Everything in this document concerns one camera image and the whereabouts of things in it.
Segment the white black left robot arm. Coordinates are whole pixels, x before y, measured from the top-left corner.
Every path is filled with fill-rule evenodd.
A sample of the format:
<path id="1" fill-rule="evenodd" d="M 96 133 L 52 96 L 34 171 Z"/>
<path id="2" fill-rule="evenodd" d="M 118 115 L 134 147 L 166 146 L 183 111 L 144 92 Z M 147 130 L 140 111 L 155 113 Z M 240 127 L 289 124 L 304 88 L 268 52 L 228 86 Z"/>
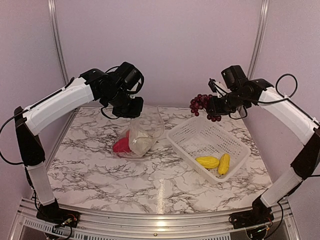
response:
<path id="1" fill-rule="evenodd" d="M 73 77 L 59 90 L 27 107 L 14 110 L 14 125 L 19 153 L 26 171 L 29 185 L 34 190 L 38 204 L 36 217 L 51 222 L 66 220 L 76 222 L 79 213 L 60 208 L 48 177 L 49 164 L 62 142 L 66 126 L 55 137 L 49 156 L 46 156 L 40 133 L 56 120 L 71 116 L 83 105 L 99 101 L 102 108 L 112 106 L 115 119 L 134 119 L 140 116 L 144 100 L 136 94 L 141 90 L 145 78 L 133 64 L 123 62 L 119 66 L 102 71 L 90 69 Z"/>

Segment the white toy cauliflower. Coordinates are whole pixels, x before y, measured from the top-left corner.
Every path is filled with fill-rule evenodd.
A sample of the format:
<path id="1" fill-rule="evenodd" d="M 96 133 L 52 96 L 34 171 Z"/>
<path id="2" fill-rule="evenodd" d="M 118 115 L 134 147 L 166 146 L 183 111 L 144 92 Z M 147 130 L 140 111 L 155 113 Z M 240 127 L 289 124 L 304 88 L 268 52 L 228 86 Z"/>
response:
<path id="1" fill-rule="evenodd" d="M 142 157 L 155 144 L 155 140 L 150 137 L 138 137 L 129 140 L 129 148 L 137 156 Z"/>

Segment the red toy bell pepper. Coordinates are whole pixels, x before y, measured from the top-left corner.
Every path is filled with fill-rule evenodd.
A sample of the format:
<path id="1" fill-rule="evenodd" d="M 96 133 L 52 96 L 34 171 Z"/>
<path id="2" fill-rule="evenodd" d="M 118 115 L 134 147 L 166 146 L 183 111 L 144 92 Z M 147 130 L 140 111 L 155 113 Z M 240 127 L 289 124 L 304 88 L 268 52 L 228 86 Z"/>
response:
<path id="1" fill-rule="evenodd" d="M 112 150 L 114 153 L 130 153 L 129 138 L 123 137 L 119 139 L 113 146 Z"/>

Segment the dark red toy grapes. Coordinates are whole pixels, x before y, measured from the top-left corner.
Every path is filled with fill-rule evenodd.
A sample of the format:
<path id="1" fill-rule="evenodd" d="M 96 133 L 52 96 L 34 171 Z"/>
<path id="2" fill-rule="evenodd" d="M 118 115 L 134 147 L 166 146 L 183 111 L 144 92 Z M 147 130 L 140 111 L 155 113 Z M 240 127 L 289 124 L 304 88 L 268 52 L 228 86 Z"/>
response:
<path id="1" fill-rule="evenodd" d="M 206 112 L 206 118 L 211 122 L 220 122 L 222 120 L 221 115 L 212 115 L 208 113 L 209 110 L 209 103 L 211 98 L 213 97 L 212 94 L 198 94 L 195 98 L 190 101 L 190 112 L 194 114 L 196 117 L 200 115 L 199 111 L 203 110 Z"/>

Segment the clear zip top bag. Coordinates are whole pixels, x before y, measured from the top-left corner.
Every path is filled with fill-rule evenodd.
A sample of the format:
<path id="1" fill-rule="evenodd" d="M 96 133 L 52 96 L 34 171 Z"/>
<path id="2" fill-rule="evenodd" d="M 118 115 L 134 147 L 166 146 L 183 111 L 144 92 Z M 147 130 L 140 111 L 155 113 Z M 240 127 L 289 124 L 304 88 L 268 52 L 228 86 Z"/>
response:
<path id="1" fill-rule="evenodd" d="M 128 127 L 123 130 L 117 137 L 115 143 L 124 137 L 128 137 L 129 140 L 147 137 L 155 140 L 160 139 L 160 137 L 165 132 L 165 124 L 161 117 L 160 109 L 157 106 L 145 105 L 139 117 L 130 120 Z M 134 152 L 129 153 L 115 153 L 113 152 L 113 147 L 111 148 L 111 153 L 116 158 L 127 158 L 127 159 L 138 159 L 139 157 Z"/>

